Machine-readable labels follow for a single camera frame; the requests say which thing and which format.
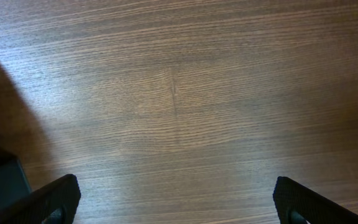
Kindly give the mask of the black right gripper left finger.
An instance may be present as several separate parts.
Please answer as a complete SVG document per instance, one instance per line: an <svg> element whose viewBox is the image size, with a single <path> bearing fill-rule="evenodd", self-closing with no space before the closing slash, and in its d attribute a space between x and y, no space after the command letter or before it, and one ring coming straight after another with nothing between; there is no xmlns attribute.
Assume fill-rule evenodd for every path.
<svg viewBox="0 0 358 224"><path fill-rule="evenodd" d="M75 175L67 174L0 211L0 224L72 224L81 198Z"/></svg>

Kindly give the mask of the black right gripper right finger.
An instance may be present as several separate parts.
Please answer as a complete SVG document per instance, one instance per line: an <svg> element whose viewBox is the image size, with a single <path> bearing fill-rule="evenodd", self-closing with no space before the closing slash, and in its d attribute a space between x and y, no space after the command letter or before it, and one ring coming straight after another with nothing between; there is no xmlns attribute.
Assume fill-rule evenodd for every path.
<svg viewBox="0 0 358 224"><path fill-rule="evenodd" d="M358 214L288 177L278 177L273 201L281 224L358 224Z"/></svg>

